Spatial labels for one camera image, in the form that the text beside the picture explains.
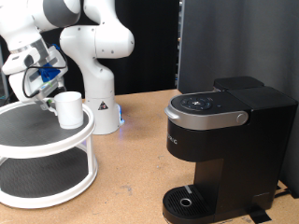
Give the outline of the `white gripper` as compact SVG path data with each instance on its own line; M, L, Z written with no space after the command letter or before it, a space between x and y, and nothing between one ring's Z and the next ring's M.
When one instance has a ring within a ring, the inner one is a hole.
M17 98L22 102L36 101L42 110L50 109L51 99L46 97L53 91L65 91L67 59L59 48L12 52L2 70Z

